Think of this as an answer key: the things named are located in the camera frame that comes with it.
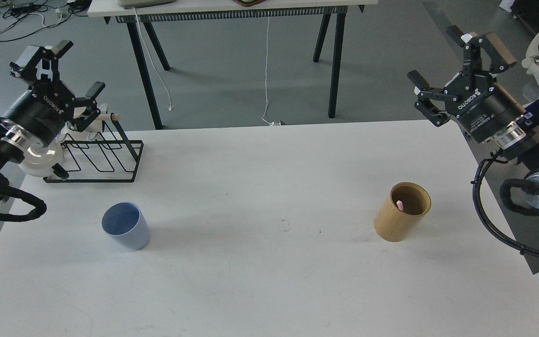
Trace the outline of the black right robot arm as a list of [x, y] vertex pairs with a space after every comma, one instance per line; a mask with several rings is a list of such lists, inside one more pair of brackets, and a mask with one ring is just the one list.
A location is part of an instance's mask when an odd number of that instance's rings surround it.
[[503, 181], [499, 189], [503, 206], [523, 216], [539, 216], [539, 98], [523, 106], [498, 83], [496, 75], [515, 66], [517, 60], [495, 33], [478, 36], [455, 25], [446, 32], [463, 49], [462, 68], [442, 88], [431, 86], [418, 71], [410, 71], [407, 77], [417, 96], [414, 107], [434, 126], [453, 119], [475, 142], [498, 146], [478, 164], [472, 181], [473, 205], [496, 239], [522, 255], [539, 258], [539, 249], [501, 232], [481, 202], [482, 182], [492, 164], [515, 161], [525, 166], [527, 173], [523, 178]]

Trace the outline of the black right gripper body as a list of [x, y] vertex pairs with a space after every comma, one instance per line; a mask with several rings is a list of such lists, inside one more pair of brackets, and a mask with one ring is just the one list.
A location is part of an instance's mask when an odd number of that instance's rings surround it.
[[474, 85], [470, 88], [470, 77], [458, 73], [445, 86], [447, 94], [456, 96], [453, 102], [445, 103], [445, 109], [462, 128], [477, 141], [494, 140], [498, 143], [513, 143], [509, 137], [523, 137], [517, 121], [525, 114], [524, 107], [500, 86], [487, 71], [473, 75]]

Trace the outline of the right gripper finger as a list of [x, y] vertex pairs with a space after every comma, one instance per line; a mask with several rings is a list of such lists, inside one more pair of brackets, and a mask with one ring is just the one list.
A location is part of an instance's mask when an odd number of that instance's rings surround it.
[[456, 102], [459, 96], [450, 94], [446, 89], [432, 87], [416, 70], [408, 72], [407, 77], [418, 90], [414, 107], [436, 127], [449, 122], [451, 115], [446, 110], [438, 109], [433, 101]]
[[[460, 78], [466, 89], [477, 88], [479, 75], [490, 77], [501, 74], [517, 64], [515, 56], [494, 32], [477, 36], [473, 33], [464, 33], [456, 25], [452, 25], [447, 27], [446, 33], [458, 46], [464, 48]], [[483, 68], [482, 51], [490, 59], [488, 70]]]

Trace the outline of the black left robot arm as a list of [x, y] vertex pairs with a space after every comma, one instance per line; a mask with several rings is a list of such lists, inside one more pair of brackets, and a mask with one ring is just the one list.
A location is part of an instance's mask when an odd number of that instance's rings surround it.
[[[100, 115], [96, 98], [105, 84], [97, 81], [84, 97], [62, 82], [58, 61], [73, 46], [30, 45], [9, 64], [10, 74], [28, 85], [0, 117], [0, 171], [6, 163], [20, 164], [31, 146], [47, 147], [64, 127], [83, 132]], [[17, 189], [0, 172], [0, 220], [26, 222], [39, 218], [47, 206], [40, 198]]]

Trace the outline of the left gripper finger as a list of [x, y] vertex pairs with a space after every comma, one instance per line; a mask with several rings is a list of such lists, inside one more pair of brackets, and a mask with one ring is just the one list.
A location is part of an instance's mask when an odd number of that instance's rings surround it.
[[60, 81], [58, 60], [73, 47], [70, 40], [57, 45], [29, 45], [15, 62], [9, 63], [9, 74], [28, 85]]
[[[98, 109], [96, 98], [104, 88], [105, 83], [96, 81], [84, 97], [73, 98], [67, 104], [69, 120], [66, 122], [66, 125], [70, 130], [83, 132], [97, 117], [99, 117], [101, 112], [100, 109]], [[75, 109], [77, 108], [84, 108], [84, 110], [75, 117]]]

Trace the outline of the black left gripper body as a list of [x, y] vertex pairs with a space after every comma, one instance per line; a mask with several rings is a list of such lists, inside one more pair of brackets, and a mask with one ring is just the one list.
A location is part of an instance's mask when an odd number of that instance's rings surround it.
[[19, 126], [47, 147], [69, 121], [69, 105], [76, 96], [62, 81], [23, 81], [28, 89], [0, 117], [0, 123], [6, 128]]

